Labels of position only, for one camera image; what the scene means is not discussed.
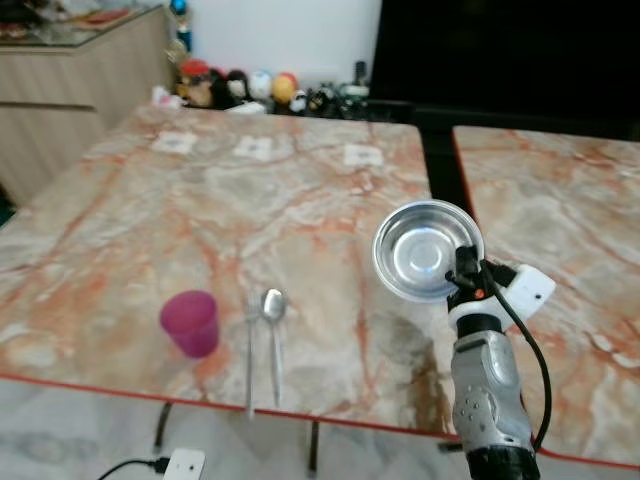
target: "pink cup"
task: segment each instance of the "pink cup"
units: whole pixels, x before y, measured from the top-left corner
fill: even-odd
[[[218,346],[218,308],[200,290],[182,292],[162,307],[160,324],[185,355],[202,358]]]

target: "metal bowl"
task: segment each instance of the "metal bowl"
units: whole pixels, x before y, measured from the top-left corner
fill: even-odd
[[[482,234],[464,210],[441,200],[415,202],[382,222],[373,240],[373,264],[396,295],[413,302],[439,302],[457,289],[445,279],[455,270],[456,248],[471,245],[482,259]]]

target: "white floor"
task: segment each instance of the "white floor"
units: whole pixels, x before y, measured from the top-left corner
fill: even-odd
[[[0,465],[11,480],[96,479],[132,457],[155,458],[161,403],[0,381]],[[309,422],[196,407],[174,407],[165,450],[206,453],[203,480],[306,478]],[[468,480],[462,454],[442,455],[432,439],[320,426],[319,479]],[[545,480],[638,480],[637,471],[539,457]],[[110,480],[158,479],[130,466]]]

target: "wooden cabinet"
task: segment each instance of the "wooden cabinet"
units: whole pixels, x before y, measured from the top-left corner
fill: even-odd
[[[164,10],[78,46],[0,43],[0,183],[24,205],[136,106],[170,86]]]

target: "black screen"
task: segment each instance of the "black screen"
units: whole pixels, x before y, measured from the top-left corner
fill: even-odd
[[[635,0],[385,0],[372,97],[481,111],[640,116]]]

